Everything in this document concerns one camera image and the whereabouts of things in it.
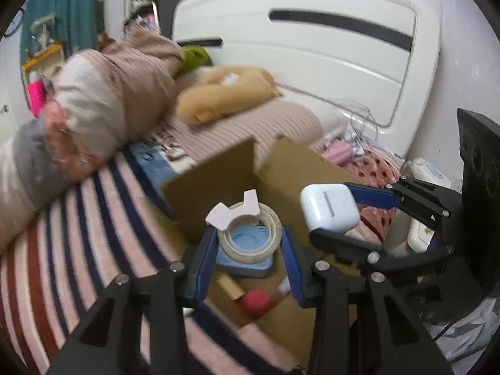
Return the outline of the white earbuds case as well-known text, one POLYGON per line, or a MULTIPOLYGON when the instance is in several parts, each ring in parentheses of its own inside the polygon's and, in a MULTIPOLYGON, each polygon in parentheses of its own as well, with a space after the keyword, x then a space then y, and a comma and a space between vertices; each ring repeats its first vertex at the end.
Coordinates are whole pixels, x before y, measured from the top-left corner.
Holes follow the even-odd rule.
POLYGON ((353 194, 343 184, 307 185, 300 193, 300 203, 309 231, 322 228, 345 233, 360 221, 353 194))

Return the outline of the pink plastic bottle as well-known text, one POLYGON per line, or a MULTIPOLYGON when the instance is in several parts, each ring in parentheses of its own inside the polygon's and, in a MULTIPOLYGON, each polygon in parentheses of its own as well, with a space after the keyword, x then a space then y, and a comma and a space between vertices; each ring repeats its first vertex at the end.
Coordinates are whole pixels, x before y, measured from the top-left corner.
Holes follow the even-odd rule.
POLYGON ((239 299, 239 303, 243 311, 254 318, 263 316, 272 307, 272 300, 263 289, 249 290, 239 299))

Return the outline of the light blue square device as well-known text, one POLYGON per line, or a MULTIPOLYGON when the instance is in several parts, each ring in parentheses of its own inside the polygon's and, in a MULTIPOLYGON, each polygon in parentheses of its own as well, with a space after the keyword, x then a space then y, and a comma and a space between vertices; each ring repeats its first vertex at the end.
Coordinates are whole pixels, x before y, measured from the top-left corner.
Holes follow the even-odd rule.
POLYGON ((230 234, 239 249, 237 259, 228 255, 223 246, 219 246, 215 260, 217 268, 237 277, 267 277, 274 265, 274 255, 269 254, 263 259, 259 249, 268 242, 268 228, 262 224, 239 224, 231 228, 230 234))

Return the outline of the clear tape roll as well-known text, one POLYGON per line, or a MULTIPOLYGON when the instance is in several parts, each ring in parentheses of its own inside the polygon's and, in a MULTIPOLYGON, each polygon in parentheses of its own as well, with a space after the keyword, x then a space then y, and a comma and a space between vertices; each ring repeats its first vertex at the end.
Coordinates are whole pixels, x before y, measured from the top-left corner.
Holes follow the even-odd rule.
POLYGON ((258 200, 255 189, 231 206, 219 202, 205 217, 216 231, 215 263, 224 272, 263 278, 273 267, 283 227, 277 213, 258 200))

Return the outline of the white box yellow label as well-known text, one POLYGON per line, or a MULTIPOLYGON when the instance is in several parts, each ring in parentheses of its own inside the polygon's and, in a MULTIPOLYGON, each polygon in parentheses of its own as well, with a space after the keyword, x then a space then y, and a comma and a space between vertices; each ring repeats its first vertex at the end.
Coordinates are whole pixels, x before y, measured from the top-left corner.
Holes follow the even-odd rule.
POLYGON ((215 281, 232 301, 238 301, 245 295, 245 290, 224 272, 219 273, 215 281))

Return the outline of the white power strip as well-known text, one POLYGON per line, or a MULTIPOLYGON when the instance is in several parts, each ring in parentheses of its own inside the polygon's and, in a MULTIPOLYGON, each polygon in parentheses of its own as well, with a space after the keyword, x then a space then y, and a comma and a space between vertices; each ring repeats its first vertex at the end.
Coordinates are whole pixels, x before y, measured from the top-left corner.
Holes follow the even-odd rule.
POLYGON ((447 204, 452 182, 422 157, 408 161, 399 188, 405 196, 402 210, 412 218, 407 236, 408 246, 417 253, 427 251, 435 234, 451 215, 447 204))

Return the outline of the striped fleece blanket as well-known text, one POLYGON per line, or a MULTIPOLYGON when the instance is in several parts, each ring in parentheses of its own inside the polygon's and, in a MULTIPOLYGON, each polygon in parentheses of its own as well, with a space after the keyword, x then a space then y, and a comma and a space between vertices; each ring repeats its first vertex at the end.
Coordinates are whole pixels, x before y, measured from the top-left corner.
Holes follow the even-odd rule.
MULTIPOLYGON (((177 175, 164 146, 123 147, 45 207, 1 256, 1 336, 28 374, 45 374, 120 273, 155 274, 183 251, 160 228, 160 186, 177 175)), ((190 374, 301 374, 255 324, 237 329, 209 303, 185 318, 190 374)))

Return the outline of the pink pouch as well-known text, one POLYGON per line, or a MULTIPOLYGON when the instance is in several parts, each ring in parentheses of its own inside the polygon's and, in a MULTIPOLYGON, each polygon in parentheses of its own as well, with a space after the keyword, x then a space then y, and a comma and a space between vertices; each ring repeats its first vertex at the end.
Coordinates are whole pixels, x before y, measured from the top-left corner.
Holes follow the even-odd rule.
POLYGON ((353 157, 353 149, 351 145, 342 140, 333 140, 326 147, 322 157, 331 163, 343 165, 353 157))

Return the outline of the white bed headboard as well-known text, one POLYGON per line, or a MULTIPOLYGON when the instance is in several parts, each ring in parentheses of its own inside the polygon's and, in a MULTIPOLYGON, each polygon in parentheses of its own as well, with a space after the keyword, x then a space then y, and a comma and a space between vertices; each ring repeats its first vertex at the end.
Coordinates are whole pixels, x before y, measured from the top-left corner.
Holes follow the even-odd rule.
POLYGON ((441 24, 427 0, 181 0, 173 39, 217 65, 266 69, 300 102, 319 98, 397 155, 431 93, 441 24))

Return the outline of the pink ribbed pillow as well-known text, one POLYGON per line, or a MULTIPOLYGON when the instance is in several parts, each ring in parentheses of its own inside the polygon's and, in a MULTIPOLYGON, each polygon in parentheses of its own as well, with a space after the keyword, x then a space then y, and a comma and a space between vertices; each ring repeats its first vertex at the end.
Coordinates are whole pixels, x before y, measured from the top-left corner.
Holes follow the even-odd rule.
POLYGON ((287 92, 284 97, 196 128, 180 121, 171 111, 163 117, 152 136, 166 147, 181 149, 196 163, 253 138, 254 163, 258 167, 280 136, 319 153, 325 141, 340 136, 347 124, 347 119, 335 106, 287 92))

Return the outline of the tan plush toy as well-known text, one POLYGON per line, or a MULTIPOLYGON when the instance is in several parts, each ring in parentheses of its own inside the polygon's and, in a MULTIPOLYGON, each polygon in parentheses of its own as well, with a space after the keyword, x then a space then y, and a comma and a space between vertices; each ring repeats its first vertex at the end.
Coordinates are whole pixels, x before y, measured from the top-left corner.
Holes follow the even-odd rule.
POLYGON ((255 66, 215 66, 178 96, 176 117, 189 125, 207 124, 281 96, 274 77, 255 66))

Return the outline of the rolled pink grey duvet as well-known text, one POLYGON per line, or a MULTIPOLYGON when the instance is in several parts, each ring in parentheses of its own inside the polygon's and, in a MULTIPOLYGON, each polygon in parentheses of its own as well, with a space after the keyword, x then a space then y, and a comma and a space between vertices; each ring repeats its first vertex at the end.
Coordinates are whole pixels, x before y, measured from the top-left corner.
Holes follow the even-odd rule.
POLYGON ((1 144, 1 247, 120 147, 145 136, 175 103, 183 49, 158 31, 73 54, 41 114, 1 144))

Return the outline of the green plush toy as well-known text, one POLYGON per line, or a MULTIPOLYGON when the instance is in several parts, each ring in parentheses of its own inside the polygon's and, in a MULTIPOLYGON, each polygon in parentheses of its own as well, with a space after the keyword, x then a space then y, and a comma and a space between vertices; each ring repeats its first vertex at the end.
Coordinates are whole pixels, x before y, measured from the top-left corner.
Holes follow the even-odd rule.
POLYGON ((199 45, 183 46, 185 59, 177 72, 177 76, 184 75, 201 66, 212 66, 213 62, 206 49, 199 45))

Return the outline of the yellow wooden shelf table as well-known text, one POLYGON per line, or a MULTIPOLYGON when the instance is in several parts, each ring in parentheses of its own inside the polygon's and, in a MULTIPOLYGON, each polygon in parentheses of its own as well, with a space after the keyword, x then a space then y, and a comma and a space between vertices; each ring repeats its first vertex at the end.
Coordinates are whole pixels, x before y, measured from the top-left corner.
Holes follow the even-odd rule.
POLYGON ((24 85, 26 86, 29 83, 32 72, 51 79, 56 74, 56 71, 63 67, 64 62, 63 45, 60 43, 54 43, 39 51, 21 66, 24 85))

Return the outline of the teal curtain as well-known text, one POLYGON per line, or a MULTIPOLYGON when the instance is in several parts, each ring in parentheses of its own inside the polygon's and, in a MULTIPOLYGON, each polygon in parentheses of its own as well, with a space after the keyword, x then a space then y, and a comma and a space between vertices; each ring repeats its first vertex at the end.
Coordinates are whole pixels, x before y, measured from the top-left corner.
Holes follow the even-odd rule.
POLYGON ((96 0, 27 0, 20 37, 19 62, 24 63, 35 52, 31 25, 49 14, 55 16, 55 23, 48 25, 50 37, 63 43, 64 55, 71 56, 80 50, 95 49, 97 24, 95 18, 96 0))

